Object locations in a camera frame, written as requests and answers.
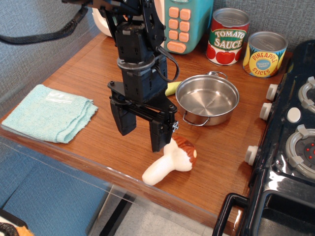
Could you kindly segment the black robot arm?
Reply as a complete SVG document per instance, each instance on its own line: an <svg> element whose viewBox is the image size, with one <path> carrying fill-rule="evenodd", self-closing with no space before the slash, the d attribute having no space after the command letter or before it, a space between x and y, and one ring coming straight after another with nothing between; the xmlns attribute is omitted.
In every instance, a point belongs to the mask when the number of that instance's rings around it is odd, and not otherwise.
<svg viewBox="0 0 315 236"><path fill-rule="evenodd" d="M167 61L173 57L162 47L165 26L152 0L78 0L77 5L97 9L105 18L118 49L121 82L111 81L111 111L122 135L136 128L136 119L149 122L151 146L160 151L178 127L177 107L165 92L171 79Z"/></svg>

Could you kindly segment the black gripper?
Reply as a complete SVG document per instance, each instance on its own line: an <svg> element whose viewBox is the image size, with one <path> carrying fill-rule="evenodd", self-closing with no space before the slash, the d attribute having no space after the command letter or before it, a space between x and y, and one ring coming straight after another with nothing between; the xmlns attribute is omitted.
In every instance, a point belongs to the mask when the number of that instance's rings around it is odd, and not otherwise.
<svg viewBox="0 0 315 236"><path fill-rule="evenodd" d="M149 121L152 152L170 143L176 130L177 107L165 95L167 59L147 59L140 63L117 59L123 81L108 83L110 106L118 131L124 136L136 128L136 118Z"/></svg>

